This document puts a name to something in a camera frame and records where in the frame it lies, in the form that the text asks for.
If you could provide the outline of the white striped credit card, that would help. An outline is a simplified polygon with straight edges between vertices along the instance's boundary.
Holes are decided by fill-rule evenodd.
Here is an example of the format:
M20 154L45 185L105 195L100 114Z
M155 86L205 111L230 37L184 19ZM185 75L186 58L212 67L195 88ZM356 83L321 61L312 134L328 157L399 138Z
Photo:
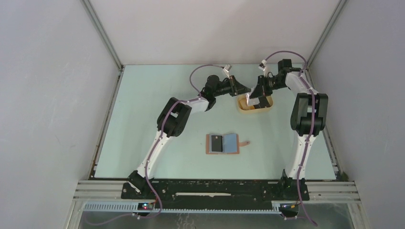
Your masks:
M251 92L246 93L246 96L245 96L245 97L246 97L246 104L247 104L248 106L259 105L259 103L260 103L258 97L256 97L256 98L253 98L253 97L252 97L252 93L253 93L254 89L255 89L255 88L252 87L252 88L251 88Z

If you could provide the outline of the orange leather card holder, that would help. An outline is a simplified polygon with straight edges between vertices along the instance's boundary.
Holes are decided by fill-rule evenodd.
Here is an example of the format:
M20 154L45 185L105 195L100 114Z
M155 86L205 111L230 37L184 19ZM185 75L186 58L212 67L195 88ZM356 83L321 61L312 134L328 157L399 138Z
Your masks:
M240 148L250 145L250 141L239 141L239 135L236 133L224 134L223 137L223 151L221 153L211 151L211 136L220 134L207 134L206 135L206 154L208 155L237 155L240 154Z

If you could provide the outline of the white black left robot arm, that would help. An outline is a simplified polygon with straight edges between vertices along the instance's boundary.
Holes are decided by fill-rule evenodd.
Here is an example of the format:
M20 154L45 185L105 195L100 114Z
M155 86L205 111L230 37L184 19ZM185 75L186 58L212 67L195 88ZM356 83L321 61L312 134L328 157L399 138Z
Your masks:
M191 114L209 111L216 103L216 97L229 94L237 96L250 92L231 75L220 80L217 75L207 77L205 86L196 98L179 100L169 99L157 119L157 132L152 146L142 163L128 176L132 192L138 198L147 198L151 192L151 180L154 178L154 166L166 144L184 131Z

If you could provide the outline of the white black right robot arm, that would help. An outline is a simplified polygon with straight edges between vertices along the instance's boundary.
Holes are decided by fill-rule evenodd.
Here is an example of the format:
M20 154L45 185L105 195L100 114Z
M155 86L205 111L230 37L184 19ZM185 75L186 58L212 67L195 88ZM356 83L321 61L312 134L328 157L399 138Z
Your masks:
M278 181L278 194L283 199L296 195L300 185L305 183L306 164L310 149L316 137L325 128L328 108L328 96L316 91L305 79L303 70L294 68L290 59L278 62L277 75L270 76L267 61L262 60L257 84L246 95L246 103L254 108L262 108L265 100L274 90L288 88L296 97L290 127L295 133L292 159L283 169Z

